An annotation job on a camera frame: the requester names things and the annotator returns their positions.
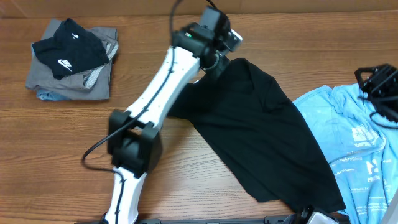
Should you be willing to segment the black t-shirt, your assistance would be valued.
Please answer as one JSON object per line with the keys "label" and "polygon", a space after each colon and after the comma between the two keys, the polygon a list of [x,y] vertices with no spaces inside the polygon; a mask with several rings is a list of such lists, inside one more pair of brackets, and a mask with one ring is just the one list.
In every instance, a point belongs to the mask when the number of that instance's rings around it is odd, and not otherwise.
{"label": "black t-shirt", "polygon": [[297,107],[276,79],[244,58],[216,82],[187,85],[169,111],[201,134],[258,202],[297,211],[345,209],[335,176]]}

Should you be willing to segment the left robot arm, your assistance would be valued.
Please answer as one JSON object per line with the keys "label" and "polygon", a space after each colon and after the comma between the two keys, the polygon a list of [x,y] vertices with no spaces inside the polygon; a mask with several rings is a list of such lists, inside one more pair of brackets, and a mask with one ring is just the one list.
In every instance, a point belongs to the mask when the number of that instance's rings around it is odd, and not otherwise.
{"label": "left robot arm", "polygon": [[108,153],[114,189],[101,223],[135,223],[146,176],[162,155],[160,130],[183,88],[200,70],[215,81],[229,64],[226,54],[242,41],[226,14],[208,6],[199,22],[172,33],[162,66],[142,95],[125,111],[109,118]]}

